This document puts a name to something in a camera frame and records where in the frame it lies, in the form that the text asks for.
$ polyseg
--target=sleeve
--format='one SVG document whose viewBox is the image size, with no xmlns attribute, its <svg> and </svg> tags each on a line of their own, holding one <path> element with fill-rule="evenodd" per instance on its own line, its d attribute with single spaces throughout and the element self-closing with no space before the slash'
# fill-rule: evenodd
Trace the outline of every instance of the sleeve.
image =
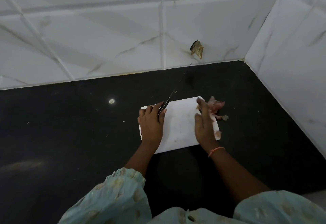
<svg viewBox="0 0 326 224">
<path fill-rule="evenodd" d="M 234 219 L 246 223 L 326 223 L 326 212 L 308 199 L 288 191 L 268 191 L 240 202 Z"/>
<path fill-rule="evenodd" d="M 152 214 L 144 185 L 141 173 L 121 168 L 68 209 L 59 224 L 147 223 Z"/>
</svg>

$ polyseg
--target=orange thread bracelet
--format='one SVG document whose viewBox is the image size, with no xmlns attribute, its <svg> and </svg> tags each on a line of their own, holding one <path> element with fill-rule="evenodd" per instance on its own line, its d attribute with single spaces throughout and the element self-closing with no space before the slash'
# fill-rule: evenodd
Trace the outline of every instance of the orange thread bracelet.
<svg viewBox="0 0 326 224">
<path fill-rule="evenodd" d="M 210 153 L 208 154 L 208 157 L 210 157 L 212 155 L 212 153 L 215 151 L 215 150 L 218 150 L 219 148 L 223 148 L 223 147 L 218 147 L 218 148 L 214 148 L 210 151 Z"/>
</svg>

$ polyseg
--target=light blue kurta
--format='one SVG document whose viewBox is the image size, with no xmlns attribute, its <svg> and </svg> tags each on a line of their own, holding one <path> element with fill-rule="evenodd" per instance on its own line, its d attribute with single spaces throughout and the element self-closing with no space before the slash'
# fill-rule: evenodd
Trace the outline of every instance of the light blue kurta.
<svg viewBox="0 0 326 224">
<path fill-rule="evenodd" d="M 152 218 L 144 185 L 141 173 L 121 168 L 68 209 L 59 224 L 326 223 L 323 209 L 288 191 L 263 192 L 243 200 L 233 219 L 204 208 L 185 211 L 179 207 Z"/>
</svg>

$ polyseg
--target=white cutting board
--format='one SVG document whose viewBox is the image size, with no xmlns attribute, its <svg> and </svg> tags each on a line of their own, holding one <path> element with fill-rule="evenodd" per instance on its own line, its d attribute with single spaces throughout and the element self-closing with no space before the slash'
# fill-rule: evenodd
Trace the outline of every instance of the white cutting board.
<svg viewBox="0 0 326 224">
<path fill-rule="evenodd" d="M 168 104 L 164 118 L 163 138 L 155 153 L 162 153 L 198 144 L 195 136 L 195 114 L 200 114 L 196 108 L 198 106 L 196 102 L 197 98 L 202 99 L 202 97 L 193 97 L 171 101 Z M 213 115 L 211 115 L 211 119 L 213 120 L 215 139 L 219 140 L 220 137 L 215 134 L 219 130 L 218 123 Z"/>
</svg>

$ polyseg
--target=black granite countertop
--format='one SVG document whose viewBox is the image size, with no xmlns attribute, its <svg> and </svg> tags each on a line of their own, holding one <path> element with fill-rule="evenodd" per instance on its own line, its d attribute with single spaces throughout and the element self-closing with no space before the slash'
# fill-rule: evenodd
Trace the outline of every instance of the black granite countertop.
<svg viewBox="0 0 326 224">
<path fill-rule="evenodd" d="M 124 166 L 141 143 L 138 110 L 166 100 L 184 71 L 0 91 L 1 223 L 57 223 Z M 226 101 L 220 113 L 230 117 L 218 123 L 220 143 L 252 174 L 271 189 L 326 188 L 326 160 L 245 63 L 192 66 L 173 100 L 211 95 Z M 155 155 L 146 180 L 153 216 L 173 206 L 232 215 L 200 146 Z"/>
</svg>

